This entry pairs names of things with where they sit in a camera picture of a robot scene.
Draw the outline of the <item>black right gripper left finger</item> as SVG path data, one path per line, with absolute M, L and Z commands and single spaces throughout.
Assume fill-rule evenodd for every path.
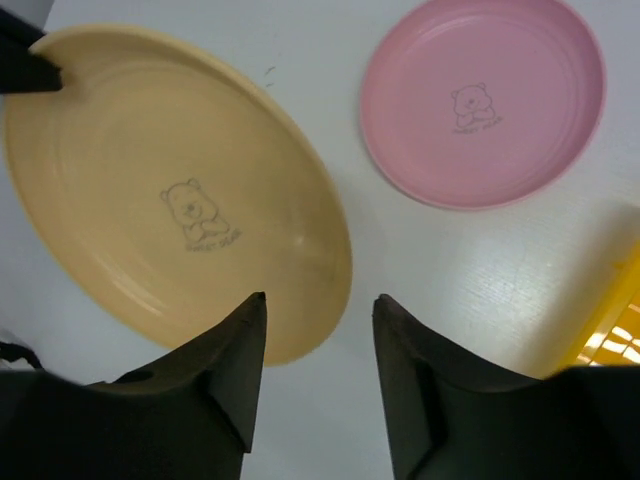
M 179 348 L 90 385 L 3 342 L 2 477 L 239 478 L 253 443 L 266 327 L 266 296 L 256 292 Z

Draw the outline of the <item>pink plate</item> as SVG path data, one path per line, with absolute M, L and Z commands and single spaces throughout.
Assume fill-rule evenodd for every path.
M 600 45 L 562 1 L 429 1 L 372 54 L 363 141 L 383 176 L 427 205 L 481 210 L 569 170 L 599 127 Z

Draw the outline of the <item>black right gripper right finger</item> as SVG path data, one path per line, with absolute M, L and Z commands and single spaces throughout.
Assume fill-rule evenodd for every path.
M 426 327 L 389 295 L 372 313 L 398 479 L 635 479 L 639 371 L 570 367 L 538 380 Z

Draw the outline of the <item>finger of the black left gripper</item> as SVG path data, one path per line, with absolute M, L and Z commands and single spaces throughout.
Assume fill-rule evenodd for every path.
M 28 94 L 60 91 L 61 70 L 30 51 L 45 36 L 38 28 L 1 26 L 1 94 Z

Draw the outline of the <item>orange plate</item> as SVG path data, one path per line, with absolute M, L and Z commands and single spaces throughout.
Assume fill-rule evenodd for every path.
M 62 87 L 7 99 L 6 164 L 43 243 L 97 304 L 172 349 L 262 292 L 269 366 L 330 337 L 352 281 L 344 209 L 266 92 L 143 27 L 68 27 L 31 52 Z

